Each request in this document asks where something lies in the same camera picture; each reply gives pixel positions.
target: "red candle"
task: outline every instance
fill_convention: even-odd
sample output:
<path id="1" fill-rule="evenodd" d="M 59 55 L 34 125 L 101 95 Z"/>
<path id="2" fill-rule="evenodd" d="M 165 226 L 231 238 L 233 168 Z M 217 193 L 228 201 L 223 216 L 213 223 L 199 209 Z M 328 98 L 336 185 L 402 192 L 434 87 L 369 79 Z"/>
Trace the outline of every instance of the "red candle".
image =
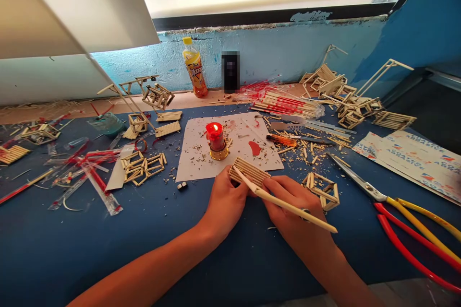
<path id="1" fill-rule="evenodd" d="M 214 151 L 224 149 L 224 135 L 222 133 L 222 125 L 219 122 L 210 122 L 206 126 L 210 147 Z"/>

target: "gold candle holder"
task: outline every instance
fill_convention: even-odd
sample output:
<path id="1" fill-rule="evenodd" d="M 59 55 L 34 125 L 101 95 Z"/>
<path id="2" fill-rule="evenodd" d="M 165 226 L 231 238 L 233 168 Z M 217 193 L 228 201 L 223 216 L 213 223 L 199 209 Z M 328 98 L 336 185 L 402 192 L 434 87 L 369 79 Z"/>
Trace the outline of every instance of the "gold candle holder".
<path id="1" fill-rule="evenodd" d="M 224 158 L 226 158 L 229 155 L 229 149 L 227 148 L 227 143 L 225 140 L 224 140 L 224 147 L 219 151 L 213 150 L 211 148 L 210 143 L 208 143 L 208 145 L 210 146 L 210 156 L 214 160 L 222 161 Z"/>

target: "bottle cap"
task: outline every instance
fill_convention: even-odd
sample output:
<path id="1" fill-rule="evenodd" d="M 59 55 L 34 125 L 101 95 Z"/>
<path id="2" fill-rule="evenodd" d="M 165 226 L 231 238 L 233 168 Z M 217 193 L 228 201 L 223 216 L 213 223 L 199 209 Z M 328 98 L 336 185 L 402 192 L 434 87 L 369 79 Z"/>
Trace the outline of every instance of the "bottle cap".
<path id="1" fill-rule="evenodd" d="M 186 45 L 191 45 L 192 44 L 192 38 L 191 37 L 183 37 L 182 42 Z"/>

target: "red wax stain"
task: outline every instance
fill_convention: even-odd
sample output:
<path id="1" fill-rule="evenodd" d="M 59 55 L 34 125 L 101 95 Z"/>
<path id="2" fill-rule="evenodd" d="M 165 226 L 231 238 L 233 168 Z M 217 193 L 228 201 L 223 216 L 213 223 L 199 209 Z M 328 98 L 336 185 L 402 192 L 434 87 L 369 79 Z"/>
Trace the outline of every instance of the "red wax stain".
<path id="1" fill-rule="evenodd" d="M 259 144 L 254 141 L 249 141 L 248 144 L 251 147 L 253 156 L 259 156 L 259 153 L 261 152 L 261 147 L 259 146 Z"/>
<path id="2" fill-rule="evenodd" d="M 230 121 L 230 125 L 228 126 L 230 130 L 233 130 L 237 127 L 237 124 L 235 123 L 235 120 Z"/>

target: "yellow handle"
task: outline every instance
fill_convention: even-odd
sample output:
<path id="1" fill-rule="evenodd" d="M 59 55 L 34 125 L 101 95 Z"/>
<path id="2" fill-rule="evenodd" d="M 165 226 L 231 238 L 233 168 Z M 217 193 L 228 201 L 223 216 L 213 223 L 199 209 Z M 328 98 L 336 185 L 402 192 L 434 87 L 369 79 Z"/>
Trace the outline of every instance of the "yellow handle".
<path id="1" fill-rule="evenodd" d="M 461 264 L 461 259 L 454 254 L 447 246 L 445 246 L 434 234 L 430 232 L 415 216 L 412 215 L 410 211 L 405 209 L 400 203 L 393 200 L 391 197 L 388 197 L 386 201 L 395 207 L 397 210 L 400 211 L 402 215 L 404 215 L 423 235 L 431 241 L 434 245 L 439 247 L 442 251 L 444 251 L 447 255 L 452 257 L 457 263 Z"/>
<path id="2" fill-rule="evenodd" d="M 442 227 L 444 227 L 450 233 L 452 233 L 453 236 L 458 239 L 458 241 L 461 241 L 461 232 L 458 229 L 456 229 L 454 226 L 452 226 L 450 223 L 445 221 L 443 218 L 440 218 L 439 216 L 437 216 L 436 214 L 433 214 L 429 210 L 423 209 L 422 207 L 419 207 L 418 205 L 412 204 L 409 201 L 405 201 L 405 200 L 399 199 L 399 198 L 396 198 L 395 201 L 402 204 L 406 208 L 415 210 L 415 211 L 423 214 L 424 216 L 427 216 L 427 217 L 431 218 L 433 221 L 439 223 Z"/>

